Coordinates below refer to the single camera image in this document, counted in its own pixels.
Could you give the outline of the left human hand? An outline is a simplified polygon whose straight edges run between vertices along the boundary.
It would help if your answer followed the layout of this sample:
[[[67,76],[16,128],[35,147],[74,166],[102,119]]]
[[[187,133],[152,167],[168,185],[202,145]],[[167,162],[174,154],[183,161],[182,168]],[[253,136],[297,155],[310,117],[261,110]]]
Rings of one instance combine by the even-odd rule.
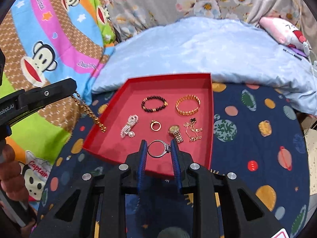
[[[1,141],[3,163],[1,163],[1,187],[7,196],[14,201],[29,202],[29,192],[25,187],[24,177],[21,175],[20,164],[15,160],[14,149]]]

